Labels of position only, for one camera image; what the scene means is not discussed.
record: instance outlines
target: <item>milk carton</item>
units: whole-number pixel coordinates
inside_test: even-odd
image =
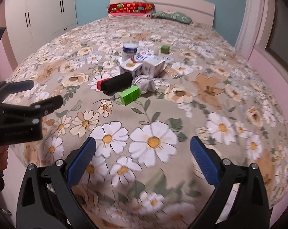
[[[141,75],[142,72],[142,63],[136,62],[134,58],[127,59],[126,61],[120,64],[120,74],[129,72],[132,74],[132,78],[135,78]]]
[[[142,73],[151,78],[158,76],[162,73],[165,60],[151,53],[140,53],[134,56],[136,62],[142,62]]]

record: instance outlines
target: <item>bed sheet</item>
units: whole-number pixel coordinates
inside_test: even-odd
[[[119,75],[124,42],[166,60],[164,76],[154,80],[157,91],[127,106],[118,94],[97,89],[97,81]],[[169,55],[160,53],[164,44]],[[12,148],[24,165],[47,166],[88,136],[95,138],[96,154],[73,191],[98,226],[186,228],[214,189],[190,153],[194,135],[234,164],[256,162],[271,207],[286,193],[288,126],[282,111],[255,70],[208,26],[100,19],[44,45],[7,81],[29,79],[32,90],[5,102],[29,105],[62,95],[64,104],[44,117],[41,141]]]

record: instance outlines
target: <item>white door frame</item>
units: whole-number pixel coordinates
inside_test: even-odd
[[[273,20],[276,10],[276,0],[264,0],[262,21],[256,38],[256,45],[265,50],[273,27]]]
[[[235,48],[245,59],[249,59],[256,43],[264,11],[265,0],[247,0],[243,23]]]

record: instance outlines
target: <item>headboard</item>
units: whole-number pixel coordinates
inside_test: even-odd
[[[155,4],[156,11],[172,10],[184,13],[194,22],[213,26],[215,5],[203,0],[110,0],[112,3],[146,2]]]

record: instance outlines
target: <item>green cube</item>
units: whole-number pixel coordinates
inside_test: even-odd
[[[126,106],[141,96],[141,91],[137,86],[131,86],[130,88],[119,93],[121,102]]]
[[[163,54],[169,54],[169,46],[168,45],[163,45],[161,47],[161,53]]]

